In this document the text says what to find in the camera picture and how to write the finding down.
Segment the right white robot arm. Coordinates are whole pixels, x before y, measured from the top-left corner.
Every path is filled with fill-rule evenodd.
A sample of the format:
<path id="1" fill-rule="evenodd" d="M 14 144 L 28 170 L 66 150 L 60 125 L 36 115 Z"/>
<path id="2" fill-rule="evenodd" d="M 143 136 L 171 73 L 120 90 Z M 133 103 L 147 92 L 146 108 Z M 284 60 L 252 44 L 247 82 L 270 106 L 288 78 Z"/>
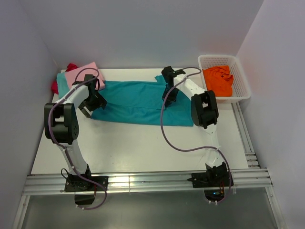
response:
<path id="1" fill-rule="evenodd" d="M 180 152 L 193 152 L 199 150 L 207 150 L 208 156 L 206 161 L 206 169 L 208 173 L 206 174 L 207 183 L 211 186 L 217 186 L 223 179 L 222 173 L 231 176 L 231 170 L 229 163 L 220 150 L 220 145 L 217 137 L 217 121 L 219 117 L 219 111 L 217 107 L 217 102 L 215 94 L 212 90 L 207 91 L 192 80 L 188 78 L 189 76 L 176 76 L 173 77 L 173 83 L 169 84 L 170 89 L 165 94 L 163 99 L 161 115 L 160 115 L 160 127 L 162 135 L 166 143 L 173 149 Z M 180 149 L 175 147 L 165 135 L 163 128 L 163 112 L 165 108 L 165 103 L 168 101 L 170 94 L 177 89 L 182 92 L 191 101 L 191 118 L 195 126 L 200 127 L 203 132 L 210 137 L 212 146 L 200 146 L 191 149 Z"/>

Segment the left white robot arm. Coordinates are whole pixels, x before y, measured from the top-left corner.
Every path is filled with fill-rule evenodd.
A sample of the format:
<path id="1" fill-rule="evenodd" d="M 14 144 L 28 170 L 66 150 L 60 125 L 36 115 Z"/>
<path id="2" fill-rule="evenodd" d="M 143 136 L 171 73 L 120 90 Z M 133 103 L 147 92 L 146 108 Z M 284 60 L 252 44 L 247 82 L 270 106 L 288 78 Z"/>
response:
<path id="1" fill-rule="evenodd" d="M 91 118 L 90 112 L 104 109 L 106 100 L 94 87 L 74 85 L 58 101 L 44 106 L 45 135 L 62 152 L 68 165 L 68 173 L 76 178 L 76 186 L 81 190 L 92 187 L 93 179 L 88 176 L 89 166 L 84 160 L 78 145 L 79 123 L 76 110 L 80 109 L 85 117 Z"/>

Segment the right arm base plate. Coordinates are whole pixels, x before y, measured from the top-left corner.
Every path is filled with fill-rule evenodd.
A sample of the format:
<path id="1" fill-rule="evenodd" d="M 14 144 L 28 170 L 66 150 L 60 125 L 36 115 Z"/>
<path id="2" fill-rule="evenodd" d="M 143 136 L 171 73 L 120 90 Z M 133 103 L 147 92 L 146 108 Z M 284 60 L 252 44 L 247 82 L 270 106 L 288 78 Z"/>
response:
<path id="1" fill-rule="evenodd" d="M 216 173 L 207 170 L 200 173 L 191 173 L 191 177 L 187 181 L 192 183 L 193 188 L 231 187 L 234 185 L 227 171 Z"/>

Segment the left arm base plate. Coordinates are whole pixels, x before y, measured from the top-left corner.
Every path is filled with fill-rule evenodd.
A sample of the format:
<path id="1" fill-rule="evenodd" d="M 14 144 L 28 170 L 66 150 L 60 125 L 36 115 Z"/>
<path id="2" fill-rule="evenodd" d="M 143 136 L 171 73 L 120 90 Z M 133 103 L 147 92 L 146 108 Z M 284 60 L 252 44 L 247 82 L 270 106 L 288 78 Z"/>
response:
<path id="1" fill-rule="evenodd" d="M 103 186 L 104 189 L 107 189 L 108 186 L 108 176 L 93 176 L 89 178 L 95 183 Z M 66 180 L 65 192 L 87 192 L 87 191 L 104 191 L 102 187 L 93 184 L 91 182 L 81 179 L 79 176 L 72 176 Z"/>

